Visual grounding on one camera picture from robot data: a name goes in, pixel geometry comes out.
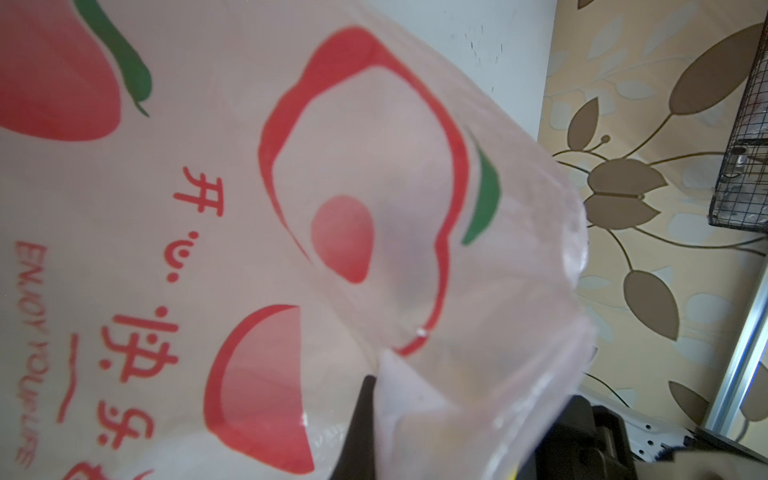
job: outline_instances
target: green leaf graphic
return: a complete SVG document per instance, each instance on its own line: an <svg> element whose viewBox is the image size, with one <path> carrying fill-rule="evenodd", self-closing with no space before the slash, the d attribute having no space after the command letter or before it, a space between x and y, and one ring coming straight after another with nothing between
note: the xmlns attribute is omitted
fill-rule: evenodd
<svg viewBox="0 0 768 480"><path fill-rule="evenodd" d="M480 157L480 188L475 212L472 214L472 221L469 223L462 245L469 245L475 241L475 238L491 224L498 208L498 201L502 196L502 186L498 181L496 169L477 141L474 138L472 141L475 142L475 148Z"/></svg>
<svg viewBox="0 0 768 480"><path fill-rule="evenodd" d="M91 30L104 42L104 45L114 56L114 60L120 67L120 73L123 75L125 88L133 98L136 108L149 117L139 102L147 100L152 92L152 75L141 61L139 54L112 25L107 14L104 13L96 0L74 0L74 6L85 23L91 27Z"/></svg>

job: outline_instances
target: translucent plastic bag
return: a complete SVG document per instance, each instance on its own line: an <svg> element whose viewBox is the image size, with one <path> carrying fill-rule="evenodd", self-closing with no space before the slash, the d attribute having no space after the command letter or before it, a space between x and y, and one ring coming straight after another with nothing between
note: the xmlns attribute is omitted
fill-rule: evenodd
<svg viewBox="0 0 768 480"><path fill-rule="evenodd" d="M4 478L507 478L591 354L584 212L354 2L0 2Z"/></svg>

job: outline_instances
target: white wall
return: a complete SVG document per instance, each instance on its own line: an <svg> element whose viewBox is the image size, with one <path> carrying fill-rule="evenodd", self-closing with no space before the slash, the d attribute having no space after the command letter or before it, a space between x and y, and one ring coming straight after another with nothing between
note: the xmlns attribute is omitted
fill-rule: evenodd
<svg viewBox="0 0 768 480"><path fill-rule="evenodd" d="M557 0L368 0L461 68L533 138Z"/></svg>

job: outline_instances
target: wallpaper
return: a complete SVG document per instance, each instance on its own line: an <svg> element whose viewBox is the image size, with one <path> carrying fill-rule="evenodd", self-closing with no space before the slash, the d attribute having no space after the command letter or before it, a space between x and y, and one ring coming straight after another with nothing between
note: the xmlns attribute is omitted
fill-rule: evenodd
<svg viewBox="0 0 768 480"><path fill-rule="evenodd" d="M692 428L716 394L765 261L765 235L711 227L723 149L768 0L560 0L539 143L587 211L578 295L591 374ZM732 436L768 455L768 355ZM599 382L590 389L610 396Z"/></svg>

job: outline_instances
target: wire basket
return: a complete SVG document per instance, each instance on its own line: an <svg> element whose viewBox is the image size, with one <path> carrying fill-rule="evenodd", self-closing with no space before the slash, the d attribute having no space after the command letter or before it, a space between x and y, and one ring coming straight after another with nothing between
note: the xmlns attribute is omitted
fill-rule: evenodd
<svg viewBox="0 0 768 480"><path fill-rule="evenodd" d="M768 19L725 151L710 224L768 232Z"/></svg>

